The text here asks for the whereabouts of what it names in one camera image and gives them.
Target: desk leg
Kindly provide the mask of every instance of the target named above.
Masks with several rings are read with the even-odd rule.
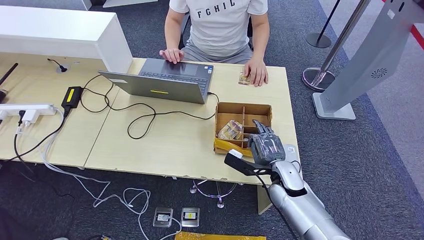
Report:
[[[262,185],[257,186],[257,213],[259,215],[263,214],[268,210],[273,204],[268,198],[267,192],[262,187]]]

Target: white t-shirt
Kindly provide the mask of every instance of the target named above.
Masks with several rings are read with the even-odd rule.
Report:
[[[268,11],[267,0],[170,0],[178,13],[190,12],[190,39],[204,53],[228,57],[249,42],[250,15]]]

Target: cardboard divider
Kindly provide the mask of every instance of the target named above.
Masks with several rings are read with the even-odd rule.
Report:
[[[218,140],[218,133],[231,120],[237,121],[242,125],[241,137],[239,139],[220,139],[230,143],[230,145],[218,148],[214,141],[213,150],[218,154],[226,154],[231,148],[249,149],[248,138],[250,134],[257,134],[253,120],[263,123],[265,126],[271,126],[272,109],[266,104],[219,102],[215,112],[215,138]]]

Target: floor socket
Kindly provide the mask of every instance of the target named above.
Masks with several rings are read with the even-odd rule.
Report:
[[[172,222],[172,208],[156,207],[154,211],[153,227],[169,228]]]
[[[199,213],[198,207],[184,207],[181,213],[181,225],[183,227],[196,228],[199,226]]]

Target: black antenna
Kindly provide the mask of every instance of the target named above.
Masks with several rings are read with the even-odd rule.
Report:
[[[0,85],[9,77],[9,75],[15,70],[15,68],[18,66],[18,63],[13,64],[13,66],[9,69],[9,71],[6,72],[4,76],[0,79]]]

